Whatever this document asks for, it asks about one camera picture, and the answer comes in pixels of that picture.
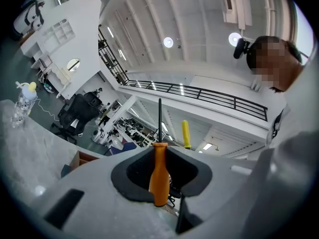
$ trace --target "yellow cylinder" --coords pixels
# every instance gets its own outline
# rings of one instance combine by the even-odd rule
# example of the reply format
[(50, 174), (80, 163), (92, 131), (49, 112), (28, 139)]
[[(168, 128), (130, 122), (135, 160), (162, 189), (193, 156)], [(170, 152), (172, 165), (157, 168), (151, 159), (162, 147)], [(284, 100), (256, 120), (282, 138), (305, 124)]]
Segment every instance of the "yellow cylinder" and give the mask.
[(166, 169), (167, 142), (154, 142), (155, 169), (150, 180), (150, 192), (154, 195), (154, 205), (166, 205), (169, 194), (169, 174)]
[(188, 127), (188, 121), (183, 120), (182, 124), (182, 129), (183, 129), (183, 136), (184, 136), (184, 148), (185, 149), (190, 149), (190, 135), (189, 135), (189, 127)]

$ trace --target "white shelf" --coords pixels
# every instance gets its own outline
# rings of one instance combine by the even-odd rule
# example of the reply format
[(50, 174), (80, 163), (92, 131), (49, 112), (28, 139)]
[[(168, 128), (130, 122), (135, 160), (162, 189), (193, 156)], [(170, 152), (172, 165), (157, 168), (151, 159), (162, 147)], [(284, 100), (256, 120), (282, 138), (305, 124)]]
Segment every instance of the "white shelf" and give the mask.
[(45, 49), (52, 53), (74, 38), (75, 34), (70, 23), (63, 19), (47, 29), (42, 36)]

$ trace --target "cable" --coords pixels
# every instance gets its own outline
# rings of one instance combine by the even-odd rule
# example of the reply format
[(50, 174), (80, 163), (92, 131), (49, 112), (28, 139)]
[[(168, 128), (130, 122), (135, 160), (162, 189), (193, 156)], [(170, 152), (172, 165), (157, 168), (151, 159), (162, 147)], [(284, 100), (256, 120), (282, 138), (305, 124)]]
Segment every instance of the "cable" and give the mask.
[(36, 101), (37, 101), (37, 100), (39, 100), (38, 105), (41, 107), (41, 109), (42, 109), (44, 112), (49, 113), (51, 117), (53, 116), (55, 121), (59, 121), (59, 120), (56, 120), (56, 119), (55, 119), (55, 115), (54, 115), (54, 114), (51, 114), (49, 111), (46, 111), (45, 109), (43, 109), (43, 107), (40, 105), (41, 99), (36, 99)]

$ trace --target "yellow cap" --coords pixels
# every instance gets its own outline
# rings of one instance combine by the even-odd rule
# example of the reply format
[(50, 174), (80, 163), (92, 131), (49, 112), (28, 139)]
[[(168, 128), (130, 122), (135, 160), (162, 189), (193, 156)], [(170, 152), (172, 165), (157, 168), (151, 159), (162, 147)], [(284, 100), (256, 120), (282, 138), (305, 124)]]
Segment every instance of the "yellow cap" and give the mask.
[(36, 89), (36, 83), (35, 83), (35, 82), (31, 82), (31, 83), (29, 84), (29, 86), (28, 86), (28, 90), (29, 90), (30, 92), (34, 92), (35, 89)]
[(183, 129), (183, 136), (184, 136), (184, 147), (185, 149), (190, 149), (190, 135), (189, 135), (189, 127), (188, 122), (186, 120), (183, 120), (182, 122), (182, 129)]

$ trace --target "black chair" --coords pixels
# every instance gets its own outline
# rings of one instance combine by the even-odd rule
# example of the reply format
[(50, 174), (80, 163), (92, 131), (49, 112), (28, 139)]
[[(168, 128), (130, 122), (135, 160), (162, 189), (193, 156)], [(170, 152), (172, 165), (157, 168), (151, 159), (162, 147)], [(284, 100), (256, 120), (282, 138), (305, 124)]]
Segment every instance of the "black chair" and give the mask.
[(85, 125), (97, 117), (100, 111), (81, 94), (75, 96), (70, 108), (66, 110), (68, 105), (70, 105), (69, 100), (65, 102), (58, 114), (62, 127), (55, 123), (52, 123), (51, 127), (58, 128), (59, 132), (54, 133), (55, 135), (63, 136), (66, 141), (70, 138), (76, 145), (77, 140), (73, 136), (83, 133)]
[(168, 200), (172, 203), (173, 207), (175, 207), (175, 199), (174, 198), (181, 198), (181, 193), (179, 190), (177, 190), (175, 187), (172, 186), (170, 183), (169, 185), (169, 195), (168, 195)]
[(102, 103), (102, 101), (92, 92), (85, 93), (84, 98), (86, 99), (86, 101), (88, 101), (91, 105), (95, 107), (99, 107)]

